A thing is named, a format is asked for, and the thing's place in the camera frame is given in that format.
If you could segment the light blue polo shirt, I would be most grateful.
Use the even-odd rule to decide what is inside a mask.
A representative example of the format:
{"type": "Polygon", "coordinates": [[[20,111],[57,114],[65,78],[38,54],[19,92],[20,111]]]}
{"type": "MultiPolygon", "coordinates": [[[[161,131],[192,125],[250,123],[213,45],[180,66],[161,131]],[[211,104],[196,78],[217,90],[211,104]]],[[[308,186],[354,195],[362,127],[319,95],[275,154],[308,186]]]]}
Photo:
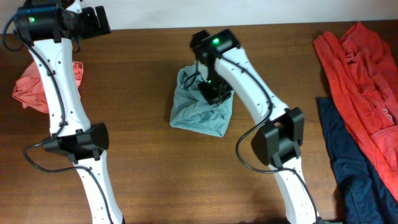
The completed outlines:
{"type": "Polygon", "coordinates": [[[173,128],[222,138],[233,114],[233,98],[218,105],[209,105],[199,91],[199,77],[195,77],[192,86],[184,84],[194,72],[194,65],[186,66],[178,72],[169,124],[173,128]]]}

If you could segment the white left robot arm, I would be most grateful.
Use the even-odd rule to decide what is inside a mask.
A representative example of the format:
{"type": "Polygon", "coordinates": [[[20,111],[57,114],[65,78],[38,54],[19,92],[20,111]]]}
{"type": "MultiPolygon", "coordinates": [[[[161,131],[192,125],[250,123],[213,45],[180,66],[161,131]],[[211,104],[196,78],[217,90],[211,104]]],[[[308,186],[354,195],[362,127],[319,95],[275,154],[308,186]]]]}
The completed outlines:
{"type": "Polygon", "coordinates": [[[69,170],[80,176],[93,223],[124,223],[108,174],[107,127],[90,123],[73,71],[73,42],[111,33],[104,7],[82,7],[80,1],[26,1],[12,20],[15,35],[38,66],[49,108],[50,137],[40,146],[72,163],[69,170]]]}

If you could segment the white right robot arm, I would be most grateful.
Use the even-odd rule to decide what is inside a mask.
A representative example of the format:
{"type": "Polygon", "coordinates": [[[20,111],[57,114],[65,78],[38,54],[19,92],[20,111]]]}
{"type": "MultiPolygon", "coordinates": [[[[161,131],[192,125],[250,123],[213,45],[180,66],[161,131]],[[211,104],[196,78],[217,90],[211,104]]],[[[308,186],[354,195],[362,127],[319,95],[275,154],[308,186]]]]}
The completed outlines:
{"type": "Polygon", "coordinates": [[[251,148],[268,168],[255,168],[240,155],[238,160],[254,172],[275,177],[289,223],[320,223],[302,171],[304,115],[300,108],[289,108],[272,92],[229,29],[215,34],[201,30],[193,34],[190,48],[203,79],[198,87],[205,100],[215,105],[236,93],[255,123],[237,140],[235,151],[252,134],[251,148]]]}

